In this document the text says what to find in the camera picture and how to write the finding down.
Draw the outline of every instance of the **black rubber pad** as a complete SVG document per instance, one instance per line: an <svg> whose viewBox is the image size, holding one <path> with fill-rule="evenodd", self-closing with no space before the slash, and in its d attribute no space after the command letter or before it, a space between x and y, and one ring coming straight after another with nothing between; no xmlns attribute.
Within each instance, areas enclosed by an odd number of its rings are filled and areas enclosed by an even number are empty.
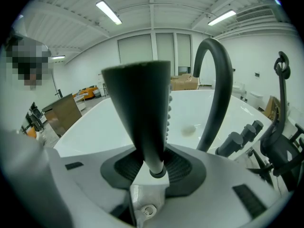
<svg viewBox="0 0 304 228"><path fill-rule="evenodd" d="M233 191L239 197L251 218L256 218L262 214L267 208L260 199L245 184L232 187Z"/></svg>
<svg viewBox="0 0 304 228"><path fill-rule="evenodd" d="M143 165L142 162L143 161L138 157L137 151L134 151L118 160L115 163L114 168L121 176L133 182Z"/></svg>
<svg viewBox="0 0 304 228"><path fill-rule="evenodd" d="M164 164L168 171L170 184L181 181L192 170L190 161L168 148L164 151Z"/></svg>
<svg viewBox="0 0 304 228"><path fill-rule="evenodd" d="M80 166L83 166L83 163L81 163L81 162L74 162L74 163L67 164L66 165L66 169L67 170L71 170L71 169L74 169L74 168L77 168L77 167L80 167Z"/></svg>

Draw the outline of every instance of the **floor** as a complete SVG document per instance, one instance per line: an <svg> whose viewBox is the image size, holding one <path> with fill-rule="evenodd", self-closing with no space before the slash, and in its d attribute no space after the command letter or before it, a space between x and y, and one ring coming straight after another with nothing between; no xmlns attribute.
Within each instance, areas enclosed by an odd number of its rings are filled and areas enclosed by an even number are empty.
<svg viewBox="0 0 304 228"><path fill-rule="evenodd" d="M103 101L107 98L109 98L108 95L106 97L103 96L103 97L100 97L100 98L94 98L94 99L86 100L85 101L86 108L81 111L81 115L83 116L88 111L90 111L95 105L97 105L99 102L101 102L101 101ZM56 145L56 143L58 142L59 137L54 132L54 130L52 129L51 125L48 122L44 123L44 127L45 127L45 130L42 133L42 135L44 136L44 138L46 140L45 143L44 143L44 146L49 147L49 148L53 148Z"/></svg>

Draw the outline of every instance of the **ventilation grille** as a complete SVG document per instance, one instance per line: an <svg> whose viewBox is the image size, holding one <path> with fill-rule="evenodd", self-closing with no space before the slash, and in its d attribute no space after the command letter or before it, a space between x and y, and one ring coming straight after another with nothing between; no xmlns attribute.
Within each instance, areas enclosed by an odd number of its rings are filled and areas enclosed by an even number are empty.
<svg viewBox="0 0 304 228"><path fill-rule="evenodd" d="M244 20L247 19L255 19L258 17L263 17L263 16L270 16L270 15L274 15L271 9L264 9L264 10L260 10L260 11L255 11L255 12L251 12L249 14L245 14L245 15L238 15L236 17L237 22L242 22Z"/></svg>

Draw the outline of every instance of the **gray knob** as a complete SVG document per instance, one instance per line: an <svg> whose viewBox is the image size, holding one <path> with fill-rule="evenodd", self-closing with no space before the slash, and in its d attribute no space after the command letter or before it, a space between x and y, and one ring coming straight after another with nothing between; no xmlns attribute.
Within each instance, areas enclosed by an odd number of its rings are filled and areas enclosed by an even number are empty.
<svg viewBox="0 0 304 228"><path fill-rule="evenodd" d="M263 129L264 125L259 121L259 120L255 120L252 123L252 126L256 129L256 134L253 138L251 138L249 141L253 142L255 137L260 133L260 131Z"/></svg>
<svg viewBox="0 0 304 228"><path fill-rule="evenodd" d="M215 154L228 157L233 152L237 152L238 150L240 150L242 148L242 143L243 137L236 132L232 132L231 134L229 134L225 142L219 148L217 148Z"/></svg>
<svg viewBox="0 0 304 228"><path fill-rule="evenodd" d="M247 124L242 133L241 133L242 137L243 137L243 147L245 146L246 143L248 143L248 141L254 139L256 137L256 129L250 125L250 124Z"/></svg>

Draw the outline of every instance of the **air vent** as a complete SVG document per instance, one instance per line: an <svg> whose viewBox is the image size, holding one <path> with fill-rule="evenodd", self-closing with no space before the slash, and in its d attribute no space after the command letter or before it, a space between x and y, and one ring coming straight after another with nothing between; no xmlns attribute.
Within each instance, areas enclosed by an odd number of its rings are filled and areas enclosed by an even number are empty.
<svg viewBox="0 0 304 228"><path fill-rule="evenodd" d="M262 9L258 11L246 11L243 13L237 14L236 20L237 22L242 22L247 19L255 19L263 16L274 16L273 12L271 9Z"/></svg>

